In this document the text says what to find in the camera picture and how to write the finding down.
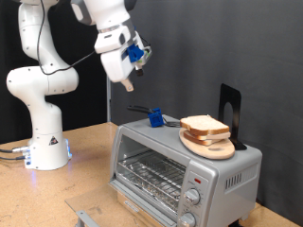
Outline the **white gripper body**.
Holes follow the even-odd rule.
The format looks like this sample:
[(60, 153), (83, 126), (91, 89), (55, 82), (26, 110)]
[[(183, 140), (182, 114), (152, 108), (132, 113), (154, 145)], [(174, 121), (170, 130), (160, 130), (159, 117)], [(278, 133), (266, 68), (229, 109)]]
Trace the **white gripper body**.
[(112, 82), (128, 78), (141, 59), (141, 48), (133, 24), (123, 24), (98, 34), (95, 50), (100, 54), (103, 68)]

